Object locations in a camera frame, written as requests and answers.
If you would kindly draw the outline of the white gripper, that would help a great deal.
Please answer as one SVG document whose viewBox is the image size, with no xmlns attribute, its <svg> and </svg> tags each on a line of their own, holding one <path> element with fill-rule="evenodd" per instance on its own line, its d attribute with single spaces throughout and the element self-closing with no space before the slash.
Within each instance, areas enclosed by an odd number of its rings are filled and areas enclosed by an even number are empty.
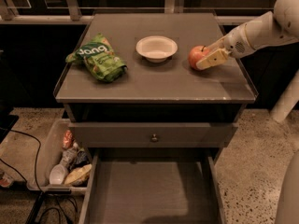
<svg viewBox="0 0 299 224">
<path fill-rule="evenodd" d="M 242 24 L 235 27 L 226 36 L 207 46 L 207 49 L 202 53 L 202 57 L 195 64 L 196 68 L 198 70 L 205 70 L 224 64 L 228 60 L 229 54 L 234 58 L 246 56 L 249 52 L 249 44 L 245 31 L 246 25 Z"/>
</svg>

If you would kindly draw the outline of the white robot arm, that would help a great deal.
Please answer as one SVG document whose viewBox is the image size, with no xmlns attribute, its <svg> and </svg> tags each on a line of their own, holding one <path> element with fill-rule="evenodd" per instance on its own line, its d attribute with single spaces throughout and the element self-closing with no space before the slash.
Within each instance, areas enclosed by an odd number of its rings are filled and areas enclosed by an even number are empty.
<svg viewBox="0 0 299 224">
<path fill-rule="evenodd" d="M 195 60 L 198 70 L 248 56 L 265 47 L 296 43 L 299 38 L 299 0 L 277 0 L 274 10 L 247 21 L 208 47 Z M 299 151 L 284 175 L 275 224 L 299 224 Z"/>
</svg>

